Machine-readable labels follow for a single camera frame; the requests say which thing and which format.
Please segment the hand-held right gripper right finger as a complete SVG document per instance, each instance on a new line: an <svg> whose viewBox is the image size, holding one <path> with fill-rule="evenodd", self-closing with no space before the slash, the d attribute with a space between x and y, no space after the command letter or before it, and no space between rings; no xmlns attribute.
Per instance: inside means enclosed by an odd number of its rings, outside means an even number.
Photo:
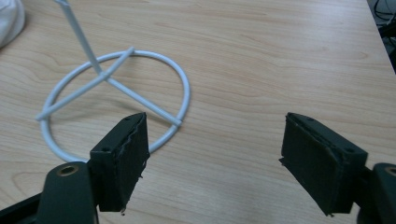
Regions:
<svg viewBox="0 0 396 224"><path fill-rule="evenodd" d="M325 215L350 212L368 153L308 116L289 112L280 162Z"/></svg>

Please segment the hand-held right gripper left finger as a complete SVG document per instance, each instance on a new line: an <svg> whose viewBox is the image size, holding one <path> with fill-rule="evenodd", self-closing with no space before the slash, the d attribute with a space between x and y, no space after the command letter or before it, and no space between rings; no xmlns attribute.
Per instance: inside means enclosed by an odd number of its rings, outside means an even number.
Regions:
<svg viewBox="0 0 396 224"><path fill-rule="evenodd" d="M149 157L144 112L121 119L90 151L88 166L95 203L101 212L120 212L126 208Z"/></svg>

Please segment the white cloth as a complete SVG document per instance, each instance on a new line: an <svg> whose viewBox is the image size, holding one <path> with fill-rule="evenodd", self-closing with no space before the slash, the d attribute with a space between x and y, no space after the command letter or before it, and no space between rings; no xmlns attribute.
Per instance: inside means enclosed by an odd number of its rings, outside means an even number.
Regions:
<svg viewBox="0 0 396 224"><path fill-rule="evenodd" d="M21 0L0 0L0 49L13 41L25 23Z"/></svg>

